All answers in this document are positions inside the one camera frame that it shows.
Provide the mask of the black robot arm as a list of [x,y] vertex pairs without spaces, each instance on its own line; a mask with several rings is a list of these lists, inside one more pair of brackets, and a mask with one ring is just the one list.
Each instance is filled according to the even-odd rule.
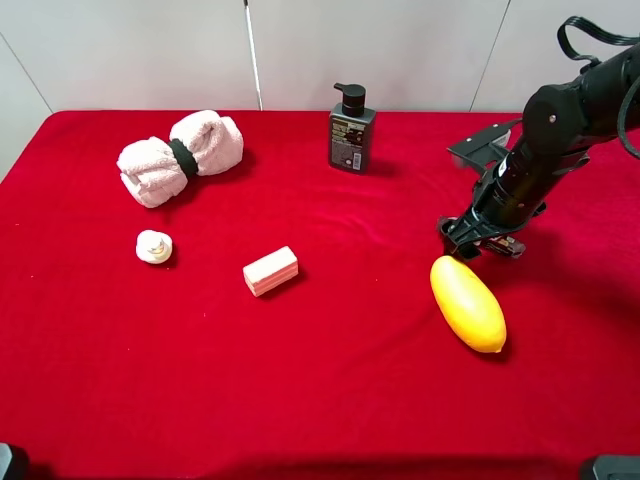
[[445,253],[463,261],[483,250],[520,256],[525,247],[512,234],[545,211],[559,181],[588,163],[591,147],[613,139],[637,156],[627,132],[638,126],[639,48],[632,46],[569,83],[541,87],[521,118],[452,145],[453,157],[479,177],[465,212],[438,221]]

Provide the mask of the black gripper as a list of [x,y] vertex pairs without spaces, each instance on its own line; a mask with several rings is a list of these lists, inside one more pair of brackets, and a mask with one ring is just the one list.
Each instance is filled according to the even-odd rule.
[[478,246],[511,246],[508,237],[522,224],[523,216],[516,207],[489,202],[471,206],[458,218],[440,217],[438,234],[446,255],[471,261],[481,255]]

